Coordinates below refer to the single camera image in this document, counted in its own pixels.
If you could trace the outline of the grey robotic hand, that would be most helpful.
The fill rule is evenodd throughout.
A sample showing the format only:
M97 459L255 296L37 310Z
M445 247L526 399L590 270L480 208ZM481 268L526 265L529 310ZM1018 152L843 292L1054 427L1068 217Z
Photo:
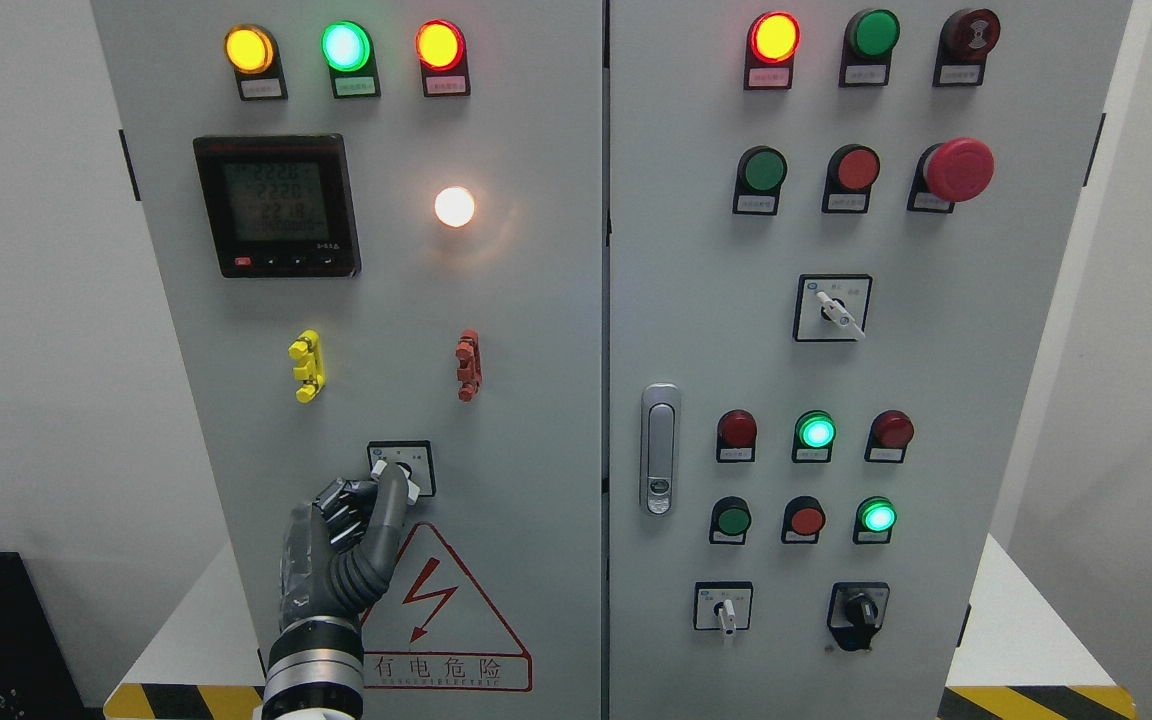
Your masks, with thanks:
M279 629L314 616L355 620L388 592L408 507L419 497L397 462L338 478L291 510L285 533Z

